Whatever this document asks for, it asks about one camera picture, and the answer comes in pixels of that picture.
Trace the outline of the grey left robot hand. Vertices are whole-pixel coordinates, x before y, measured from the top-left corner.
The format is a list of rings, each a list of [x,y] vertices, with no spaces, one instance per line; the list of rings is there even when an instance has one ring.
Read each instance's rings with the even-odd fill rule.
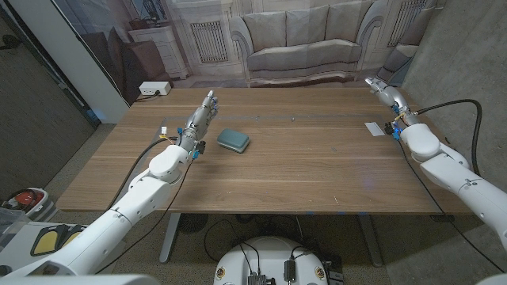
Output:
[[[202,105],[188,118],[177,145],[190,152],[206,135],[212,119],[219,110],[218,98],[210,90]]]

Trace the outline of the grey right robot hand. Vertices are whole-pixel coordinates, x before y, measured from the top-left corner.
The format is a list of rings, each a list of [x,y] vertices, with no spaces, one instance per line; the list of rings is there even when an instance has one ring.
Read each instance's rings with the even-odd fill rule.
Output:
[[[404,96],[395,87],[387,85],[377,78],[365,78],[365,82],[370,86],[379,101],[391,108],[397,115],[395,121],[401,120],[407,127],[421,122],[415,113],[410,110]]]

